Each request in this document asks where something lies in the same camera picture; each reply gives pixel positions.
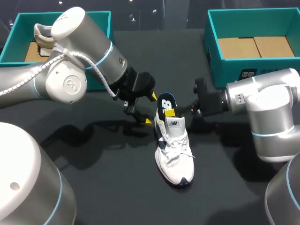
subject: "new balance logo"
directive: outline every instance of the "new balance logo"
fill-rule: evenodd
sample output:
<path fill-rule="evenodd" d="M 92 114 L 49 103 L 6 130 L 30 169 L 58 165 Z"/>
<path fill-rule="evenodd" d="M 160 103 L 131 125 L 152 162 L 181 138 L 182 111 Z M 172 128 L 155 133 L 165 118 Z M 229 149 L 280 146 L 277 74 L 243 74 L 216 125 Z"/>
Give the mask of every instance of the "new balance logo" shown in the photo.
<path fill-rule="evenodd" d="M 178 127 L 179 126 L 179 122 L 178 121 L 171 121 L 169 126 L 173 126 L 173 127 Z"/>

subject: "teal box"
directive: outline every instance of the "teal box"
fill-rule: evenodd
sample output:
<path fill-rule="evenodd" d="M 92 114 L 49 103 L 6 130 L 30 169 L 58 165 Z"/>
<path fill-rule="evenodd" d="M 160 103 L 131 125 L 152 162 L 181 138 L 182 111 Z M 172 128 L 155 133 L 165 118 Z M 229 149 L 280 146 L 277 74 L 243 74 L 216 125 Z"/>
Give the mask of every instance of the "teal box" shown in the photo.
<path fill-rule="evenodd" d="M 111 12 L 87 12 L 107 37 L 114 42 Z M 62 14 L 57 13 L 19 13 L 0 55 L 0 67 L 20 67 L 35 62 L 24 62 L 30 42 L 34 41 L 33 27 L 36 23 L 52 26 Z M 104 90 L 104 86 L 86 72 L 88 90 Z"/>
<path fill-rule="evenodd" d="M 295 57 L 224 59 L 218 38 L 285 36 Z M 300 71 L 300 11 L 298 8 L 208 10 L 204 45 L 216 88 L 276 70 Z"/>

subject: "shoe tongue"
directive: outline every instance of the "shoe tongue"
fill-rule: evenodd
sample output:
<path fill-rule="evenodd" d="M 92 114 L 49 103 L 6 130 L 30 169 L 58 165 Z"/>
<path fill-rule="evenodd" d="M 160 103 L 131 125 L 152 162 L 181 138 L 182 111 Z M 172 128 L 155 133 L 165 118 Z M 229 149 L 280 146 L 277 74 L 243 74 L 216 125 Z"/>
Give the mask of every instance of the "shoe tongue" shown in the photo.
<path fill-rule="evenodd" d="M 166 133 L 171 137 L 179 137 L 184 134 L 186 122 L 184 117 L 166 117 L 165 118 Z"/>

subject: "shoe sole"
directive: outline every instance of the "shoe sole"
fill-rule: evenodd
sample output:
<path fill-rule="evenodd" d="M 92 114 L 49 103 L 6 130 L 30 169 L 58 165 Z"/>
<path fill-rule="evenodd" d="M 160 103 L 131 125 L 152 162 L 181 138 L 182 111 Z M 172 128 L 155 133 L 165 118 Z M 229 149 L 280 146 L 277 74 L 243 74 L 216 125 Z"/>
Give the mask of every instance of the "shoe sole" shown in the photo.
<path fill-rule="evenodd" d="M 155 132 L 157 131 L 157 123 L 156 123 L 156 118 L 154 119 L 154 127 L 155 127 Z M 158 159 L 158 150 L 155 151 L 154 153 L 154 158 L 156 161 L 156 164 L 161 172 L 161 174 L 164 176 L 164 178 L 170 182 L 172 185 L 176 186 L 176 187 L 184 187 L 190 184 L 190 182 L 188 182 L 185 178 L 182 178 L 179 184 L 174 183 L 173 181 L 171 181 L 168 176 L 165 174 L 165 172 L 162 170 L 161 166 L 160 166 L 160 162 Z"/>

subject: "robotic arm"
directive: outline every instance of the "robotic arm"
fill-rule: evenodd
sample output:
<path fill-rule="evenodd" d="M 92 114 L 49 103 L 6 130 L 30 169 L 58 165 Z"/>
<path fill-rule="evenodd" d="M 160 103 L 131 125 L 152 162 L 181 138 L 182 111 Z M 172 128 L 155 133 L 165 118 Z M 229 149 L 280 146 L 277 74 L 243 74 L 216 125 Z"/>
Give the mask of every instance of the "robotic arm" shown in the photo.
<path fill-rule="evenodd" d="M 151 123 L 135 103 L 143 96 L 156 101 L 154 78 L 128 67 L 125 57 L 82 8 L 63 13 L 53 24 L 51 36 L 56 44 L 45 64 L 0 70 L 0 107 L 37 99 L 74 103 L 86 92 L 85 71 L 89 71 L 114 100 L 125 101 L 127 115 L 139 123 Z"/>
<path fill-rule="evenodd" d="M 209 93 L 197 79 L 198 100 L 192 111 L 209 116 L 230 111 L 248 113 L 257 155 L 267 162 L 286 162 L 299 152 L 300 125 L 294 125 L 292 106 L 300 101 L 300 77 L 285 69 L 227 84 Z"/>

